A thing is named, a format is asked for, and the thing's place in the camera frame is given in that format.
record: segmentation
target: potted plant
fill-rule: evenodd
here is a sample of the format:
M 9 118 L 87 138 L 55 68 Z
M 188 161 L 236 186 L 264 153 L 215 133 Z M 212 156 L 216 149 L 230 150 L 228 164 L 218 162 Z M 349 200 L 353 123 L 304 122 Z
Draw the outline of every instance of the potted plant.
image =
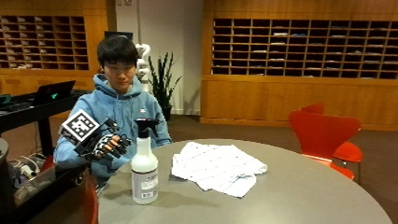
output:
M 171 113 L 174 107 L 171 100 L 175 88 L 182 79 L 182 77 L 179 77 L 175 84 L 172 83 L 172 67 L 176 63 L 174 52 L 171 55 L 167 52 L 164 57 L 160 56 L 159 68 L 154 66 L 151 56 L 148 57 L 148 61 L 152 75 L 152 80 L 150 79 L 150 83 L 152 85 L 152 94 L 159 99 L 166 120 L 171 120 Z

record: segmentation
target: hood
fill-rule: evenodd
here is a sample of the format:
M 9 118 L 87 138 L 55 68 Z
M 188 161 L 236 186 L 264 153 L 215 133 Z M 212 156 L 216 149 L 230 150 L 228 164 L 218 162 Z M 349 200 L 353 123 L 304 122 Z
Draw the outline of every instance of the hood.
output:
M 132 81 L 132 88 L 124 95 L 119 95 L 116 91 L 108 86 L 108 80 L 104 74 L 98 74 L 94 78 L 95 80 L 95 87 L 96 90 L 102 91 L 104 94 L 112 96 L 114 98 L 118 98 L 120 100 L 128 99 L 132 96 L 138 96 L 143 92 L 143 84 L 139 81 L 138 77 L 134 77 Z

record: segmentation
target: white wall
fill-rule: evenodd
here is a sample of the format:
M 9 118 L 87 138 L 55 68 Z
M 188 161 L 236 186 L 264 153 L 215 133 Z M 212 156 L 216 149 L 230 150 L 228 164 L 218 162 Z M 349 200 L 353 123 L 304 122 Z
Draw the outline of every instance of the white wall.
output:
M 140 15 L 140 44 L 151 46 L 154 61 L 160 53 L 172 51 L 179 58 L 174 72 L 175 77 L 183 78 L 175 90 L 172 113 L 199 115 L 203 0 L 134 0 L 132 6 L 124 0 L 116 2 L 119 31 L 134 32 L 134 42 L 140 43 Z

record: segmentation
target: gray table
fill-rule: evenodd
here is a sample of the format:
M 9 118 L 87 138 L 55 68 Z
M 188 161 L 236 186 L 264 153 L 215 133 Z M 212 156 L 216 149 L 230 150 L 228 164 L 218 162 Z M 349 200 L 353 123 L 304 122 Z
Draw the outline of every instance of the gray table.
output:
M 171 177 L 172 157 L 188 143 L 159 147 L 160 197 L 135 204 L 131 167 L 111 177 L 100 196 L 100 223 L 273 223 L 388 224 L 389 216 L 368 192 L 320 162 L 280 147 L 228 139 L 194 140 L 236 145 L 268 164 L 267 174 L 243 199 L 215 190 L 203 191 L 192 181 Z

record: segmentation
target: light blue hoodie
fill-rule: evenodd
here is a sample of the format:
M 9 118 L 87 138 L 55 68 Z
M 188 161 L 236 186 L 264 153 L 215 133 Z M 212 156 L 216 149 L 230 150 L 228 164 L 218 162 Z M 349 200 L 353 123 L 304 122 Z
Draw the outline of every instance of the light blue hoodie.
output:
M 104 75 L 96 75 L 94 80 L 96 90 L 79 98 L 70 115 L 72 116 L 80 109 L 83 109 L 100 124 L 104 123 L 107 118 L 114 119 L 120 127 L 118 134 L 126 134 L 126 136 L 135 142 L 120 158 L 114 157 L 108 153 L 107 159 L 91 163 L 92 174 L 96 177 L 98 184 L 102 185 L 116 170 L 136 155 L 139 127 L 135 119 L 159 119 L 162 122 L 158 125 L 159 137 L 151 132 L 152 148 L 172 143 L 172 139 L 158 99 L 151 93 L 143 91 L 143 84 L 139 79 L 136 77 L 134 78 L 132 88 L 124 95 L 119 95 L 108 86 L 108 81 Z M 62 136 L 54 152 L 54 160 L 62 168 L 74 168 L 87 163 L 87 160 L 78 156 L 74 149 L 75 146 Z

